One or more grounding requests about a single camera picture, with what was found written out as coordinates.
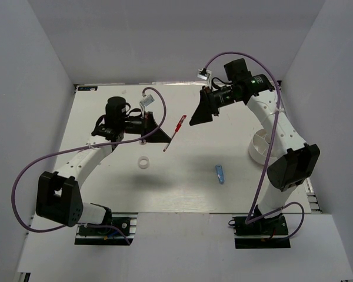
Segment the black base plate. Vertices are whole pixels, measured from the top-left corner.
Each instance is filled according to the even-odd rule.
[[[122,224],[126,223],[126,228],[122,228]],[[124,235],[129,236],[129,228],[131,227],[130,217],[113,217],[111,219],[111,224],[120,229]],[[80,226],[77,231],[77,235],[83,237],[75,238],[75,245],[103,245],[103,246],[128,246],[128,243],[121,237],[120,234],[114,235],[114,237],[104,240],[104,237],[113,233],[114,229],[98,229]]]
[[[235,248],[236,249],[284,249],[290,248],[289,239],[259,238],[256,236],[284,236],[288,235],[288,226],[284,216],[267,225],[267,229],[260,232],[255,224],[245,224],[246,216],[234,217]]]

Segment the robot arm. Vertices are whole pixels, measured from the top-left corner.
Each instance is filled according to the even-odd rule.
[[[122,97],[108,99],[105,115],[98,119],[88,140],[91,148],[78,152],[54,172],[43,172],[38,182],[37,215],[69,227],[77,223],[104,225],[111,220],[109,208],[82,201],[80,188],[100,162],[116,149],[117,145],[110,146],[110,143],[122,141],[125,132],[145,136],[157,127],[152,112],[136,109],[135,112],[141,114],[130,116],[126,114],[126,105]],[[149,143],[169,143],[170,140],[161,129],[145,139]]]
[[[193,126],[211,122],[212,115],[219,115],[219,108],[243,101],[261,122],[267,135],[271,136],[278,109],[275,95],[269,92],[274,88],[268,78],[265,75],[252,76],[244,59],[232,61],[224,68],[231,84],[215,91],[204,87],[200,91],[200,103],[189,124]],[[270,184],[264,198],[255,208],[255,217],[283,207],[295,188],[310,177],[319,153],[318,146],[308,145],[293,128],[285,113],[280,111],[273,149],[278,159],[267,169]],[[270,214],[263,221],[276,218],[280,213]]]

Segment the white wall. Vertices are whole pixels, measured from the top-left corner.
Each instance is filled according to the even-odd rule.
[[[295,127],[321,149],[312,184],[353,269],[353,1],[326,1],[283,90]]]
[[[11,186],[31,160],[58,150],[73,86],[26,0],[0,0],[0,281],[12,281],[25,238],[11,209]],[[34,212],[43,162],[24,177],[17,203]]]
[[[324,0],[29,2],[73,83],[139,83],[197,80],[223,51],[248,52],[281,79]]]

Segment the wall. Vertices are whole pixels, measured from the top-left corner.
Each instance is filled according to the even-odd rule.
[[[223,51],[248,52],[281,79],[324,0],[29,2],[73,83],[140,83],[197,80]],[[226,78],[233,58],[214,73]]]
[[[353,1],[326,1],[283,90],[295,127],[321,149],[312,184],[353,269]]]
[[[31,160],[58,150],[73,86],[26,0],[0,0],[0,281],[12,281],[25,238],[11,204],[11,186]],[[43,162],[26,174],[17,194],[29,222]]]

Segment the white tape roll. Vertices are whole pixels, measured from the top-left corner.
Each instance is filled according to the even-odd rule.
[[[145,156],[139,157],[137,164],[141,169],[147,169],[150,166],[149,158]]]

